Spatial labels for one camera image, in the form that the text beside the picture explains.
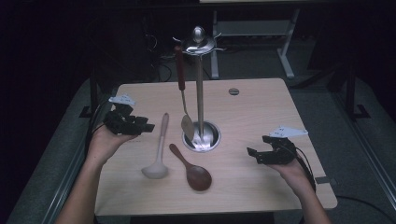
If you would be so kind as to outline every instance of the utensil handle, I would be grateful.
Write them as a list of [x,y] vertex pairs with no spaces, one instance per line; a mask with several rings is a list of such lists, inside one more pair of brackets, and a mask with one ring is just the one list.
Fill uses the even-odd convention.
[[181,46],[175,46],[175,56],[177,66],[178,89],[184,91],[186,89],[186,84],[184,80],[183,51],[181,50]]
[[169,114],[164,113],[163,114],[163,123],[161,124],[161,135],[160,137],[164,137],[166,134],[166,129],[168,128],[168,122],[169,122]]
[[177,156],[186,167],[190,167],[191,164],[189,162],[186,161],[186,159],[184,159],[183,155],[181,155],[180,150],[178,150],[177,146],[175,144],[171,144],[169,145],[169,148],[171,149],[171,151],[175,154],[175,156]]

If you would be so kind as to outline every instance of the hand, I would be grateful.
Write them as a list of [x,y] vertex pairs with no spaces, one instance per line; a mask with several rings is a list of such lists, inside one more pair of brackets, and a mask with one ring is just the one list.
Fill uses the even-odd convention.
[[86,161],[104,165],[123,143],[136,137],[137,135],[114,134],[102,125],[92,136]]
[[303,167],[296,159],[286,165],[268,166],[280,173],[280,176],[285,179],[286,183],[298,197],[307,190],[312,189]]

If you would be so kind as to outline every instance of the metal spoon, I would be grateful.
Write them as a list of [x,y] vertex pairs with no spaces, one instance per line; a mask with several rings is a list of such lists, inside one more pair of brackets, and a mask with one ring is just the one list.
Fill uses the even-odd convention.
[[168,174],[168,168],[163,165],[163,139],[165,138],[168,127],[169,115],[163,114],[163,123],[161,126],[160,144],[157,150],[157,159],[150,166],[143,168],[142,173],[149,179],[161,179]]
[[181,129],[183,130],[184,134],[192,141],[194,138],[194,124],[187,113],[186,108],[186,99],[184,97],[184,90],[186,89],[185,81],[184,81],[184,69],[183,69],[183,52],[180,46],[175,46],[175,54],[176,54],[176,61],[177,61],[177,80],[178,80],[178,88],[181,90],[181,98],[183,99],[183,107],[184,107],[184,115],[183,119],[181,120]]
[[175,144],[169,145],[169,148],[186,166],[187,182],[190,187],[197,191],[209,189],[212,184],[212,176],[210,173],[204,167],[187,162]]

